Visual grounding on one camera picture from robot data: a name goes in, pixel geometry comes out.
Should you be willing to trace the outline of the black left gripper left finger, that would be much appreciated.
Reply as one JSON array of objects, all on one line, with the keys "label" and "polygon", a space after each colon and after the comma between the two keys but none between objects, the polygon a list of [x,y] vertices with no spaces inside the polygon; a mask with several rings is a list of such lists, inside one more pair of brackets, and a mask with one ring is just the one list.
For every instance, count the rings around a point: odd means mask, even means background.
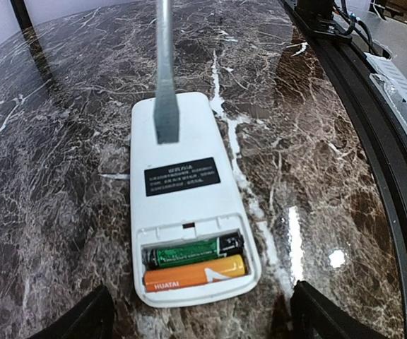
[{"label": "black left gripper left finger", "polygon": [[99,285],[54,323],[30,338],[113,338],[113,323],[114,302],[107,287]]}]

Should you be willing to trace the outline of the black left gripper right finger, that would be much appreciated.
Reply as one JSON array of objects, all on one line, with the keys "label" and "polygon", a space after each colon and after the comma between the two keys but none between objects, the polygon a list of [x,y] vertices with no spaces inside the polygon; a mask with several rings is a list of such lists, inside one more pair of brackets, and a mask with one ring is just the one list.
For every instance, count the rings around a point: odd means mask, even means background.
[{"label": "black left gripper right finger", "polygon": [[299,280],[290,299],[296,338],[384,338],[355,320],[315,287]]}]

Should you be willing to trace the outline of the orange AA battery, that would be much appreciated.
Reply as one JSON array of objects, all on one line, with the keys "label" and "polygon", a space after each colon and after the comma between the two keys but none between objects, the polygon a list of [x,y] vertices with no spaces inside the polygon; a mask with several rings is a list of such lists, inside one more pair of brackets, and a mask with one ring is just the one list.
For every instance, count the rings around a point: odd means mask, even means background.
[{"label": "orange AA battery", "polygon": [[161,292],[238,278],[245,273],[243,258],[234,255],[202,263],[150,270],[145,273],[143,284],[146,292]]}]

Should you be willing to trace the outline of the white remote control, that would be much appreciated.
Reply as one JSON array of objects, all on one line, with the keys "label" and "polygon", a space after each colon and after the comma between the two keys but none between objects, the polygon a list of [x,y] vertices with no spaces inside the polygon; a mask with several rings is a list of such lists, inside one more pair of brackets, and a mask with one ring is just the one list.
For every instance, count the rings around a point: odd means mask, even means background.
[{"label": "white remote control", "polygon": [[[134,287],[150,307],[188,307],[236,297],[254,289],[261,263],[242,198],[208,98],[177,96],[179,141],[158,144],[154,99],[131,113],[130,207]],[[245,275],[205,285],[146,292],[144,249],[172,247],[239,232]]]}]

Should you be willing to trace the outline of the yellow handled screwdriver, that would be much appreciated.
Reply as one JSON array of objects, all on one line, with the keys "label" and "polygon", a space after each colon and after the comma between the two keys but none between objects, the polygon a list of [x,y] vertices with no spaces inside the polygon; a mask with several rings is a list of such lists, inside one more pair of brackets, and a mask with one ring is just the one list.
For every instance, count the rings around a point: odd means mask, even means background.
[{"label": "yellow handled screwdriver", "polygon": [[153,118],[158,144],[179,141],[179,107],[173,70],[172,1],[156,1],[157,85]]}]

